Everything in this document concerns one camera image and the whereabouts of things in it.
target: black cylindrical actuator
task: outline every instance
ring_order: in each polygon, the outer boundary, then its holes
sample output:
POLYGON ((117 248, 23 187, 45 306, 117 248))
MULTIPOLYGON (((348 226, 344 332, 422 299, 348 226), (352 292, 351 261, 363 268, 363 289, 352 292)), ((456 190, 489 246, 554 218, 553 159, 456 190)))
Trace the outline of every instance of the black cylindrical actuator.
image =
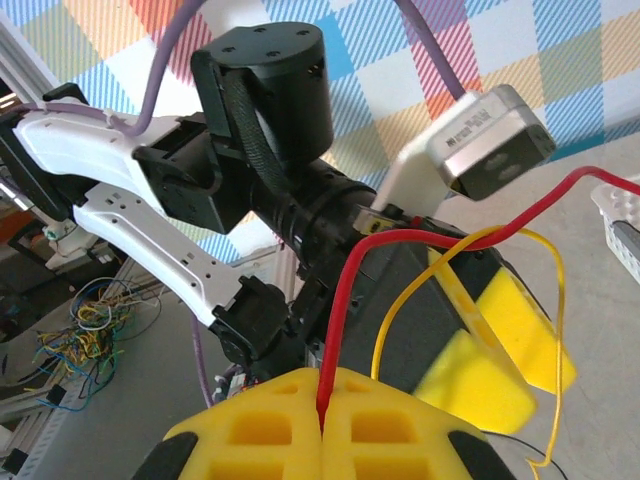
POLYGON ((299 22, 237 27, 195 52, 191 69, 214 137, 233 138, 222 77, 248 69, 247 89, 283 170, 307 164, 333 142, 322 31, 299 22))

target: red wire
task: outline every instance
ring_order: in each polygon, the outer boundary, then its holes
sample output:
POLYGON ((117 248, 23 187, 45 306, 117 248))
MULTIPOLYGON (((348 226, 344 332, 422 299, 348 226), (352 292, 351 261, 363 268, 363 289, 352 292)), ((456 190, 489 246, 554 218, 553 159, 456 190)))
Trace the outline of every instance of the red wire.
MULTIPOLYGON (((478 240, 477 242, 474 242, 465 250, 482 250, 489 248, 515 235, 518 230, 523 228, 531 220, 536 218, 562 198, 562 196, 567 193, 578 180, 586 175, 599 178, 610 185, 640 196, 640 185, 620 178, 598 167, 577 168, 567 175, 553 190, 527 208, 503 228, 478 240)), ((347 258, 342 274, 340 275, 340 280, 338 281, 338 286, 336 287, 336 294, 333 299, 333 307, 331 309, 329 325, 327 328, 325 350, 322 359, 322 367, 320 369, 318 392, 316 394, 316 409, 318 411, 318 418, 320 420, 321 427, 324 426, 325 415, 327 413, 327 408, 329 408, 329 399, 331 398, 331 392, 333 391, 351 289, 358 274, 360 264, 367 252, 372 248, 398 242, 419 242, 436 247, 451 248, 458 241, 460 241, 459 238, 425 232, 423 230, 401 229, 389 230, 387 232, 370 235, 360 240, 360 242, 358 242, 353 248, 351 254, 347 258)))

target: white bracket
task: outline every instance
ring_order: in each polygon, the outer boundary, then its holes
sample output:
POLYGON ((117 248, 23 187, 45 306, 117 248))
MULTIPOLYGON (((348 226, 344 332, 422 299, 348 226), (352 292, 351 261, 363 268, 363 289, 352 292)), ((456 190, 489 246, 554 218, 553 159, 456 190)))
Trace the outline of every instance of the white bracket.
POLYGON ((238 273, 178 231, 140 197, 105 183, 74 207, 75 222, 126 252, 173 290, 207 327, 240 289, 238 273))

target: checkered fabric backdrop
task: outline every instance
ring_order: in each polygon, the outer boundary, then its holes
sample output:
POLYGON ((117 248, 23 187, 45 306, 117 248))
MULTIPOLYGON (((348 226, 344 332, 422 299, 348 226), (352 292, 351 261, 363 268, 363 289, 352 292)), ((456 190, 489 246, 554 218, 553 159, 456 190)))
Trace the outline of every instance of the checkered fabric backdrop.
MULTIPOLYGON (((640 130, 638 0, 415 0, 470 89, 513 85, 559 144, 554 159, 640 130)), ((92 105, 139 110, 155 45, 182 0, 0 0, 61 81, 92 105)), ((156 115, 200 108, 190 54, 237 25, 311 22, 325 34, 336 140, 326 160, 379 185, 409 139, 452 104, 391 0, 210 0, 165 73, 156 115)), ((273 237, 182 231, 223 261, 273 237)))

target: yellow wire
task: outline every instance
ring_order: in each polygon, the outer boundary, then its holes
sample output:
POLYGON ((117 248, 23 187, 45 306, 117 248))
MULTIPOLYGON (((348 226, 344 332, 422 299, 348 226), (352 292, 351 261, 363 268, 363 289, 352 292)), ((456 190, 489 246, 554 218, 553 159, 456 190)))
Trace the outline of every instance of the yellow wire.
MULTIPOLYGON (((382 350, 384 348, 384 342, 387 338, 387 333, 389 332, 389 328, 393 323, 394 318, 405 304, 405 302, 409 299, 411 295, 413 295, 416 290, 418 290, 429 278, 431 278, 440 267, 442 267, 445 263, 448 263, 453 257, 455 257, 458 253, 464 250, 467 246, 471 245, 475 241, 480 238, 484 238, 493 232, 501 229, 501 225, 497 225, 494 227, 484 228, 476 233, 472 233, 471 235, 466 236, 458 243, 456 243, 450 250, 445 252, 438 260, 436 260, 432 265, 429 266, 424 272, 422 272, 413 282, 411 282, 407 288, 398 296, 398 298, 393 302, 391 308, 384 317, 382 321, 382 325, 380 325, 380 330, 378 331, 378 337, 376 338, 376 344, 373 350, 373 358, 371 360, 371 378, 374 380, 378 380, 379 372, 380 372, 380 359, 382 357, 382 350)), ((558 277, 558 313, 557 313, 557 327, 556 327, 556 410, 553 418, 553 426, 551 429, 551 436, 549 438, 549 443, 547 445, 547 449, 545 452, 545 458, 541 462, 534 462, 531 459, 527 459, 527 462, 531 466, 531 470, 533 471, 534 480, 540 480, 540 475, 538 473, 538 468, 544 468, 551 464, 551 459, 553 455, 553 449, 555 447, 556 441, 558 439, 558 433, 560 431, 560 418, 562 416, 562 403, 563 403, 563 392, 562 392, 562 375, 563 375, 563 365, 562 365, 562 340, 564 336, 564 306, 565 306, 565 270, 564 270, 564 262, 562 261, 562 256, 558 249, 553 245, 548 239, 543 237, 542 235, 528 230, 526 228, 521 229, 518 233, 522 235, 526 235, 538 243, 545 246, 553 255, 553 258, 556 262, 557 269, 557 277, 558 277)))

